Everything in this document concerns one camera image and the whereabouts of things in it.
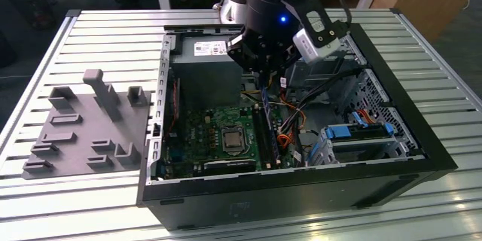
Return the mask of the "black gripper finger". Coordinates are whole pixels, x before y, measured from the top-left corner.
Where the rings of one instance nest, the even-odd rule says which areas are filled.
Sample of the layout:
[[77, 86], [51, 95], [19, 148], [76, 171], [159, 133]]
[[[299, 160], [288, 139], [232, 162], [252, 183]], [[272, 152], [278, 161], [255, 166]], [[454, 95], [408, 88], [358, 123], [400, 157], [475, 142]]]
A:
[[300, 57], [295, 45], [291, 45], [283, 52], [271, 55], [268, 58], [270, 75], [283, 75]]
[[266, 54], [258, 45], [246, 41], [242, 34], [232, 36], [226, 45], [227, 55], [246, 72], [266, 74]]

